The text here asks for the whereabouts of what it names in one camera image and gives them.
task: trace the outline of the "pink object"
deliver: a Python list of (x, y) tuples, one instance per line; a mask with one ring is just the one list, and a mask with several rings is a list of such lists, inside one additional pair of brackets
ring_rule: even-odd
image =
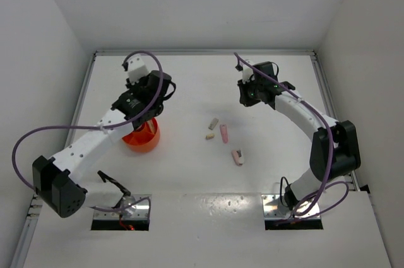
[(242, 156), (241, 149), (232, 150), (232, 156), (233, 156), (234, 163), (237, 166), (241, 166), (244, 163), (244, 157)]
[(227, 134), (226, 124), (220, 124), (220, 134), (222, 135), (223, 143), (226, 144), (229, 141), (229, 135)]

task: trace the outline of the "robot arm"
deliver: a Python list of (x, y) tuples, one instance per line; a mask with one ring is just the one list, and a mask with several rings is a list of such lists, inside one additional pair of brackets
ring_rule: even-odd
[[(113, 178), (98, 172), (104, 183), (84, 183), (86, 174), (94, 172), (95, 162), (116, 142), (145, 122), (160, 115), (163, 102), (175, 91), (168, 74), (163, 74), (163, 85), (156, 102), (137, 120), (114, 127), (138, 115), (152, 100), (160, 80), (159, 72), (148, 72), (139, 55), (124, 65), (128, 72), (127, 91), (120, 95), (111, 109), (100, 118), (97, 127), (73, 144), (47, 159), (37, 158), (33, 164), (33, 186), (36, 193), (62, 218), (74, 214), (80, 207), (116, 207), (130, 192)], [(169, 86), (174, 91), (166, 95)]]
[[(271, 62), (254, 66), (256, 69), (278, 81)], [(324, 124), (310, 111), (300, 99), (294, 98), (283, 88), (255, 73), (241, 64), (236, 69), (243, 72), (242, 79), (237, 82), (240, 89), (240, 103), (246, 107), (259, 102), (268, 104), (295, 123), (312, 142), (310, 168), (295, 182), (285, 189), (285, 202), (290, 210), (305, 196), (316, 192), (323, 181), (328, 160), (329, 139)], [(300, 96), (289, 82), (282, 82), (290, 90)], [(334, 139), (334, 152), (331, 173), (328, 181), (346, 175), (360, 166), (359, 146), (355, 126), (350, 121), (339, 122), (317, 110), (331, 128)]]

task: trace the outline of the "orange cup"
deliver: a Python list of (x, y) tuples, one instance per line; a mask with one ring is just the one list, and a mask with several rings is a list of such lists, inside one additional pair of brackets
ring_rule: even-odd
[(135, 152), (148, 153), (160, 140), (160, 128), (155, 118), (143, 123), (137, 130), (122, 138), (126, 145)]

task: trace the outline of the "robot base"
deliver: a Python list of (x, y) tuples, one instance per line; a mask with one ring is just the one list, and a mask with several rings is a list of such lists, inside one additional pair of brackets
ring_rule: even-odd
[[(263, 194), (263, 210), (265, 220), (265, 230), (322, 230), (323, 224), (320, 216), (315, 216), (303, 221), (295, 223), (282, 223), (282, 221), (290, 217), (289, 208), (281, 204), (279, 194)], [(297, 212), (302, 212), (310, 205), (305, 202)], [(306, 218), (320, 212), (318, 204), (316, 204), (309, 213), (300, 218)]]
[[(146, 197), (152, 199), (152, 196), (150, 194), (131, 195), (131, 198), (134, 201), (144, 199)], [(94, 211), (91, 230), (148, 231), (148, 212), (149, 202), (147, 199), (122, 212), (121, 220), (119, 220), (119, 213), (103, 213), (100, 211)]]

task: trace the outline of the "purple cable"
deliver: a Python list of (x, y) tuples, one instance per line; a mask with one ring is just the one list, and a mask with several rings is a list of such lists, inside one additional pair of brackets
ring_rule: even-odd
[[(296, 95), (293, 91), (291, 91), (290, 89), (288, 89), (285, 85), (283, 85), (282, 83), (278, 82), (277, 80), (271, 78), (270, 76), (268, 76), (267, 74), (263, 73), (262, 71), (260, 71), (259, 69), (256, 69), (254, 66), (250, 65), (250, 63), (246, 62), (244, 59), (242, 59), (238, 53), (234, 53), (234, 55), (237, 58), (237, 62), (242, 62), (243, 64), (245, 64), (246, 66), (250, 67), (254, 72), (262, 75), (264, 78), (270, 80), (272, 83), (277, 84), (278, 86), (280, 86), (281, 88), (283, 88), (285, 91), (287, 91), (288, 93), (290, 93), (294, 98), (296, 99), (300, 99), (300, 97), (298, 95)], [(314, 108), (312, 107), (310, 104), (308, 104), (306, 101), (301, 100), (300, 101), (301, 104), (303, 104), (308, 110), (310, 110), (312, 113), (314, 113), (319, 119), (320, 121), (324, 124), (324, 126), (326, 127), (327, 130), (327, 135), (328, 138), (330, 140), (330, 144), (328, 146), (328, 159), (327, 159), (327, 165), (326, 165), (326, 171), (324, 173), (324, 178), (323, 181), (321, 182), (320, 188), (319, 190), (316, 192), (316, 195), (312, 201), (312, 203), (309, 205), (309, 207), (301, 212), (301, 213), (296, 213), (296, 212), (292, 212), (294, 213), (296, 216), (304, 216), (305, 214), (307, 214), (313, 207), (314, 205), (316, 205), (316, 203), (318, 202), (319, 198), (321, 197), (321, 194), (324, 192), (325, 187), (327, 185), (327, 181), (328, 181), (328, 177), (330, 176), (330, 171), (331, 171), (331, 164), (332, 164), (332, 159), (333, 159), (333, 153), (334, 153), (334, 144), (333, 144), (333, 133), (331, 132), (331, 128), (329, 127), (329, 125), (327, 124), (327, 122), (325, 121), (325, 119), (323, 118), (323, 116)]]
[[(294, 223), (294, 222), (299, 222), (299, 221), (304, 221), (305, 219), (310, 219), (313, 218), (315, 216), (319, 216), (320, 214), (326, 213), (327, 211), (330, 211), (331, 209), (335, 208), (336, 206), (338, 206), (339, 204), (341, 204), (343, 202), (343, 200), (345, 200), (345, 198), (348, 196), (349, 193), (349, 186), (346, 182), (343, 181), (337, 181), (334, 183), (329, 184), (328, 186), (326, 186), (325, 190), (329, 189), (332, 186), (338, 185), (338, 184), (343, 184), (346, 187), (345, 190), (345, 194), (343, 195), (343, 197), (338, 201), (335, 202), (333, 205), (331, 205), (329, 208), (324, 209), (323, 211), (320, 211), (319, 213), (316, 214), (312, 214), (311, 216), (306, 216), (304, 218), (299, 218), (299, 219), (290, 219), (293, 215), (294, 215), (294, 211), (292, 211), (290, 213), (289, 218), (284, 219), (279, 221), (279, 223), (276, 223), (276, 225), (282, 225), (282, 224), (289, 224), (289, 223)], [(299, 208), (305, 201), (308, 201), (309, 199), (311, 199), (312, 197), (314, 197), (317, 194), (317, 192), (313, 192), (312, 194), (309, 194), (307, 196), (305, 196), (302, 200), (300, 200), (299, 203), (297, 203), (297, 205), (295, 206), (295, 208)]]
[[(159, 71), (159, 75), (160, 75), (160, 80), (158, 81), (158, 86), (157, 86), (157, 91), (154, 95), (154, 97), (151, 99), (150, 103), (137, 115), (135, 115), (132, 119), (129, 119), (127, 121), (121, 122), (121, 123), (117, 123), (117, 124), (112, 124), (112, 125), (107, 125), (104, 126), (104, 129), (113, 129), (119, 126), (123, 126), (126, 125), (128, 123), (132, 123), (133, 121), (137, 120), (138, 118), (140, 118), (142, 115), (144, 115), (145, 113), (147, 113), (147, 111), (150, 109), (150, 107), (152, 107), (152, 105), (156, 102), (158, 96), (160, 95), (160, 92), (162, 90), (162, 86), (163, 86), (163, 67), (160, 63), (160, 61), (157, 59), (157, 57), (152, 54), (151, 52), (145, 51), (145, 50), (137, 50), (134, 51), (132, 53), (130, 53), (125, 59), (123, 63), (126, 63), (128, 61), (128, 59), (130, 57), (132, 57), (133, 55), (137, 55), (137, 54), (145, 54), (150, 56), (151, 58), (153, 58), (153, 60), (156, 62), (157, 66), (158, 66), (158, 71)], [(36, 129), (33, 129), (32, 131), (27, 132), (26, 134), (24, 134), (22, 137), (20, 137), (17, 142), (15, 143), (14, 147), (13, 147), (13, 152), (11, 154), (11, 161), (13, 163), (13, 168), (15, 173), (17, 174), (17, 177), (20, 178), (20, 180), (28, 187), (30, 187), (32, 190), (35, 190), (33, 185), (28, 182), (23, 175), (21, 174), (21, 172), (18, 169), (17, 166), (17, 162), (16, 162), (16, 154), (17, 154), (17, 149), (18, 146), (21, 144), (22, 141), (24, 141), (27, 137), (31, 136), (32, 134), (35, 134), (36, 132), (40, 132), (40, 131), (47, 131), (50, 129), (84, 129), (84, 130), (88, 130), (88, 131), (100, 131), (102, 130), (100, 127), (98, 126), (81, 126), (81, 125), (52, 125), (52, 126), (43, 126), (43, 127), (39, 127)], [(116, 209), (103, 209), (103, 208), (97, 208), (97, 207), (93, 207), (96, 210), (99, 211), (103, 211), (103, 212), (107, 212), (107, 213), (113, 213), (113, 212), (117, 212), (117, 211), (122, 211), (125, 208), (129, 208), (132, 205), (129, 205), (128, 207), (124, 207), (124, 208), (116, 208)]]

